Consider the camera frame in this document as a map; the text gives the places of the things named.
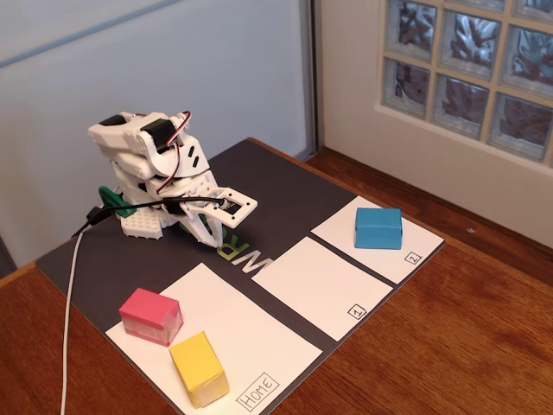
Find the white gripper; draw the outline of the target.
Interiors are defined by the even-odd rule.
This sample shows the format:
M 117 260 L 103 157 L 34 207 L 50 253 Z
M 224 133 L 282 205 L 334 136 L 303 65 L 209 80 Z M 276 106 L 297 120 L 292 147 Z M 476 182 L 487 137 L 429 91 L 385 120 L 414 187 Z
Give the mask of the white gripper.
M 216 181 L 211 170 L 194 176 L 172 181 L 166 187 L 166 197 L 213 197 Z M 180 223 L 198 242 L 218 248 L 223 244 L 223 226 L 214 213 L 215 206 L 182 206 L 184 214 Z

